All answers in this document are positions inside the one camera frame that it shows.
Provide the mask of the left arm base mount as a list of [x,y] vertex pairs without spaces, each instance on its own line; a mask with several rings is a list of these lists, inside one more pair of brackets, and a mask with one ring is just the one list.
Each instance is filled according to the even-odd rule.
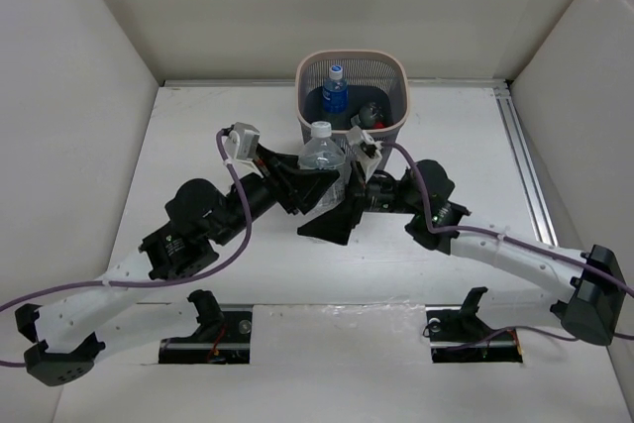
[[198,313],[198,327],[186,337],[160,341],[161,365],[247,365],[251,359],[253,307],[221,306],[209,290],[187,298]]

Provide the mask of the black label plastic bottle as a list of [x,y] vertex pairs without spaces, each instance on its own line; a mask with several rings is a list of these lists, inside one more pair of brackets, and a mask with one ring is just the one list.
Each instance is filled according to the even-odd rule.
[[360,127],[365,130],[373,130],[376,121],[383,120],[381,107],[376,102],[369,102],[363,105],[359,112],[351,120],[352,127]]

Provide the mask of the blue label plastic bottle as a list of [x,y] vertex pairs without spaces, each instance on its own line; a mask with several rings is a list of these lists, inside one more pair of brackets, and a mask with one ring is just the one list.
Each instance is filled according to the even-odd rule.
[[344,69],[339,64],[329,67],[328,76],[322,86],[322,107],[327,114],[342,114],[348,109],[348,82]]

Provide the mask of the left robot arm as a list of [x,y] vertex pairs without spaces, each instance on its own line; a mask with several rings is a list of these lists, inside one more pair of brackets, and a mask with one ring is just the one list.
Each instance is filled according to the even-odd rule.
[[206,179],[179,187],[165,206],[168,221],[90,285],[44,306],[16,309],[18,331],[31,342],[27,373],[46,386],[68,384],[96,364],[169,335],[215,338],[224,316],[209,290],[146,311],[134,305],[161,287],[185,284],[227,267],[215,246],[251,237],[253,223],[274,204],[307,213],[339,178],[335,170],[301,169],[295,156],[258,147],[254,172],[236,177],[228,193]]

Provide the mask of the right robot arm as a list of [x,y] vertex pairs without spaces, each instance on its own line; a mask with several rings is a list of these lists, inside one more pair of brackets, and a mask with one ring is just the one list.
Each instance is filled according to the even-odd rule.
[[298,230],[299,235],[346,245],[365,213],[408,214],[404,227],[415,243],[447,256],[488,264],[539,287],[517,308],[544,315],[572,338],[607,347],[629,287],[614,252],[595,245],[588,252],[552,247],[478,221],[450,195],[455,188],[442,166],[421,160],[400,179],[379,171],[366,178],[354,165],[345,199]]

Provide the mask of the green white label bottle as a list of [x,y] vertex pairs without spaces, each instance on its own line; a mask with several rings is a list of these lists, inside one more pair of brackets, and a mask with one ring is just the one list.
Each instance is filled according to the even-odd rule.
[[328,209],[338,205],[345,197],[346,155],[332,139],[329,122],[316,121],[310,126],[310,140],[303,146],[298,157],[301,169],[336,170],[339,177],[324,193],[317,208]]

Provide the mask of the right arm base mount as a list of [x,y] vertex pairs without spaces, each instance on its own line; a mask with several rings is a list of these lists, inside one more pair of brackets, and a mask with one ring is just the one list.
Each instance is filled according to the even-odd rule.
[[429,343],[433,364],[523,363],[515,329],[498,332],[477,315],[487,292],[475,287],[460,305],[426,308],[421,337]]

